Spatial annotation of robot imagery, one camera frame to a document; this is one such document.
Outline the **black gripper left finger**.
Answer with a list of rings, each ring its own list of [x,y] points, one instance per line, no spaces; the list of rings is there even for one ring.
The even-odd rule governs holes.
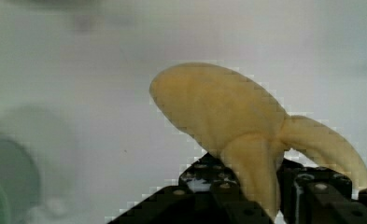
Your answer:
[[[241,193],[233,171],[206,154],[176,186],[159,189],[107,224],[274,224]]]

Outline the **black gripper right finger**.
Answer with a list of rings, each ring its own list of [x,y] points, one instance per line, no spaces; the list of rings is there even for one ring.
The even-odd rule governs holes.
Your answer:
[[[367,189],[347,176],[284,159],[277,177],[287,224],[367,224]]]

